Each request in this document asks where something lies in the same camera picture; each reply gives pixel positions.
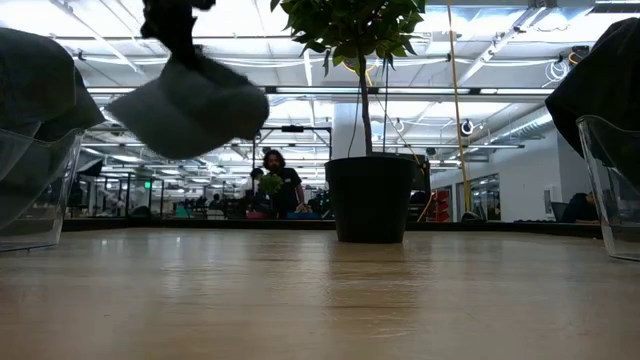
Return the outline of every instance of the man with long hair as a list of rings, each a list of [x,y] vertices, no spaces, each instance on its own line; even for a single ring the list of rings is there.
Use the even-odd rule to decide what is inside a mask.
[[[280,218],[285,218],[287,213],[303,207],[302,180],[294,169],[286,167],[287,163],[282,154],[277,150],[268,151],[264,156],[263,165],[271,175],[277,175],[282,179],[282,188],[273,198],[273,205]]]

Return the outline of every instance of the transparent bin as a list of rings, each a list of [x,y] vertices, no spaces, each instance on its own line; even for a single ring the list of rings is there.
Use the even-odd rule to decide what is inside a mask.
[[[0,129],[0,251],[58,244],[82,136],[45,143]]]
[[[597,116],[580,118],[578,127],[607,252],[640,261],[640,132]]]

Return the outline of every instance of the table surface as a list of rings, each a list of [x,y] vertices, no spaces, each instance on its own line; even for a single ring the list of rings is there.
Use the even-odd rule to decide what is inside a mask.
[[[2,359],[639,359],[640,264],[515,233],[130,229],[0,255]]]

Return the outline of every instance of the ceiling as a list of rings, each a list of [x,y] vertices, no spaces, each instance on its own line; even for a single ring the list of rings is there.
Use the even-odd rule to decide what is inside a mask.
[[[566,57],[573,46],[592,46],[610,24],[635,16],[634,12],[637,11],[633,6],[620,10],[603,4],[610,1],[559,0],[547,3],[554,2],[566,6],[529,8],[529,0],[455,1],[457,5],[453,8],[452,18],[460,86],[553,89],[570,70]],[[308,56],[300,56],[301,45],[292,42],[289,34],[282,31],[287,22],[286,14],[280,9],[272,13],[269,3],[268,0],[218,0],[211,11],[198,13],[195,42],[204,45],[206,55],[245,74],[258,86],[357,86],[356,75],[343,66],[331,69],[325,77],[323,55],[311,52]],[[423,15],[425,21],[418,25],[412,40],[418,56],[396,61],[396,71],[390,73],[389,86],[452,87],[452,62],[448,60],[451,52],[449,23],[443,3],[446,2],[428,2]],[[90,90],[137,87],[160,74],[169,54],[157,41],[140,37],[139,28],[144,21],[141,0],[66,2],[67,9],[72,11],[65,10],[64,5],[60,4],[63,4],[62,0],[0,0],[0,25],[55,39],[76,58],[76,66]],[[515,26],[519,26],[520,31],[515,31]],[[372,86],[385,86],[380,65],[376,59],[369,59]],[[95,100],[103,106],[115,96],[99,94],[95,95]],[[272,108],[267,126],[298,124],[331,127],[335,103],[353,103],[354,106],[356,103],[355,94],[323,96],[304,94],[303,91],[302,94],[270,94],[269,97]],[[380,95],[371,106],[374,135],[378,139],[385,135],[382,133],[382,98]],[[462,96],[460,115],[476,125],[471,142],[480,141],[491,137],[490,134],[504,132],[519,119],[539,111],[543,99],[544,96],[487,96],[482,99]],[[456,112],[451,96],[390,95],[387,113],[398,130],[391,126],[387,128],[388,143],[401,143],[398,133],[410,143],[455,142]],[[115,127],[118,132],[106,132],[108,127]],[[131,146],[86,146],[93,154],[121,155],[142,160],[131,162],[110,157],[108,162],[114,165],[169,165],[164,159],[137,145],[138,141],[117,124],[117,119],[110,119],[98,130],[89,132],[85,142]],[[310,131],[301,134],[274,131],[262,140],[262,145],[316,143],[317,147],[288,148],[285,156],[305,161],[328,159],[329,151],[323,147],[320,138],[321,135]],[[513,138],[513,133],[509,138],[510,143],[522,140]],[[395,148],[394,151],[408,150]],[[450,159],[451,152],[451,149],[439,149],[434,159]],[[215,182],[224,178],[220,173],[213,172],[219,166],[229,179],[246,177],[253,166],[252,155],[250,147],[218,149],[204,155],[199,159],[200,162],[180,163],[200,166],[193,171],[180,169],[181,177],[212,176]],[[305,161],[300,166],[306,167],[300,169],[308,174],[305,176],[307,180],[313,181],[314,185],[323,183],[322,164],[304,164]],[[478,156],[478,161],[482,161],[482,156]]]

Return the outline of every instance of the black plant pot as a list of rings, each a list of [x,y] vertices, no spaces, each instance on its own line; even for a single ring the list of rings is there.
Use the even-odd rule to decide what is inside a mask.
[[[413,161],[395,157],[328,162],[325,168],[338,240],[402,242],[416,167]]]

